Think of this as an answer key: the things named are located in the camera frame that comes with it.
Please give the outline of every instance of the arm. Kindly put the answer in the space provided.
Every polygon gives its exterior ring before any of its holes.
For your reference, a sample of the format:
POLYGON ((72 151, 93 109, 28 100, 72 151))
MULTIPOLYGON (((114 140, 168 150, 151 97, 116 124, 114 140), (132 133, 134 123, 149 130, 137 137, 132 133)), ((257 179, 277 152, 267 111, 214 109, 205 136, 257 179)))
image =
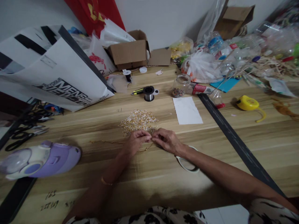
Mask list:
POLYGON ((117 181, 123 170, 130 163, 132 157, 141 147, 142 143, 149 142, 150 139, 151 135, 144 130, 132 132, 130 138, 124 144, 122 150, 119 152, 116 158, 112 160, 102 176, 97 177, 94 184, 76 202, 73 209, 66 216, 62 223, 65 224, 74 216, 81 218, 99 217, 101 215, 101 209, 105 203, 105 200, 112 190, 112 186, 108 184, 113 184, 117 181))
POLYGON ((246 209, 250 207, 254 199, 265 198, 299 214, 291 203, 268 185, 238 168, 182 144, 173 131, 160 128, 153 133, 152 140, 166 151, 196 165, 212 181, 229 191, 246 209))

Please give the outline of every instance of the patterned clothing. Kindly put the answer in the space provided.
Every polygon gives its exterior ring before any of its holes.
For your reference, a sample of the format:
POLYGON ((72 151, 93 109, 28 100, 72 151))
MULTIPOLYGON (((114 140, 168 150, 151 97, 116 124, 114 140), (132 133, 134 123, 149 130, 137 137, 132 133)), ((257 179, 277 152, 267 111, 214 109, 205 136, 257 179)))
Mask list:
MULTIPOLYGON (((99 224, 96 218, 71 218, 67 224, 99 224)), ((175 208, 155 206, 146 212, 115 219, 112 224, 212 224, 203 212, 190 214, 175 208)), ((249 224, 299 224, 299 216, 266 199, 256 199, 249 209, 249 224)))

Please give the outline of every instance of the person's left hand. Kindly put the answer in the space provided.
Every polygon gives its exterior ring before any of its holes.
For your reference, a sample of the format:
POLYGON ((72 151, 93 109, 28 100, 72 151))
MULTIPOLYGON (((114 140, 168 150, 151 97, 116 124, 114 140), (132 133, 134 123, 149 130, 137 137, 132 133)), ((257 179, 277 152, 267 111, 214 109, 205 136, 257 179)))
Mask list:
POLYGON ((144 142, 150 142, 152 136, 145 130, 138 130, 131 133, 129 139, 126 141, 122 148, 125 154, 135 155, 138 149, 144 142))

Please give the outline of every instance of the red bag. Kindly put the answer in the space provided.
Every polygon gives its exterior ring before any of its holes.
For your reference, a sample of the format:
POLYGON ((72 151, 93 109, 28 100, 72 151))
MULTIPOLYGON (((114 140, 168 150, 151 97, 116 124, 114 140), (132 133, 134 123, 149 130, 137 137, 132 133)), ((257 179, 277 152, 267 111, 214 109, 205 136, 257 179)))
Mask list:
POLYGON ((64 0, 81 22, 88 35, 95 30, 99 37, 104 28, 104 19, 109 18, 125 30, 121 15, 114 0, 64 0))

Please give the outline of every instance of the hand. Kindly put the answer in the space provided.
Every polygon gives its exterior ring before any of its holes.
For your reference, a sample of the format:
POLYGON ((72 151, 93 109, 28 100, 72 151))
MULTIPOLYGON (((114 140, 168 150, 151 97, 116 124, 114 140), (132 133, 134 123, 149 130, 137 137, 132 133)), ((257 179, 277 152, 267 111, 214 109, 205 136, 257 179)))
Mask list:
POLYGON ((159 128, 158 131, 153 133, 152 140, 175 156, 182 156, 186 149, 186 145, 180 142, 174 131, 163 128, 159 128))
POLYGON ((145 130, 134 131, 122 148, 125 154, 135 155, 144 142, 150 142, 152 136, 145 130))

